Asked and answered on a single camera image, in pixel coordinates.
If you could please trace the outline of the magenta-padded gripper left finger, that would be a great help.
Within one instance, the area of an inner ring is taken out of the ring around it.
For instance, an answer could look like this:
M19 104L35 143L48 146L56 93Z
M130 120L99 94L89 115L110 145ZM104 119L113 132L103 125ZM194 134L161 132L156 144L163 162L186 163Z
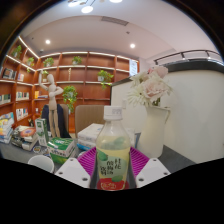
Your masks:
M95 171L96 149L92 148L77 158L69 158L55 173L67 181L89 188Z

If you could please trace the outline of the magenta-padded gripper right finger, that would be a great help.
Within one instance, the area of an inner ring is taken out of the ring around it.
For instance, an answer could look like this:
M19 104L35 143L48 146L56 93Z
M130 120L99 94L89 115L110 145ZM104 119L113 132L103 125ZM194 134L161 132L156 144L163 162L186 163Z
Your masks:
M148 158L135 148L130 149L130 161L137 188L170 175L170 172L159 159Z

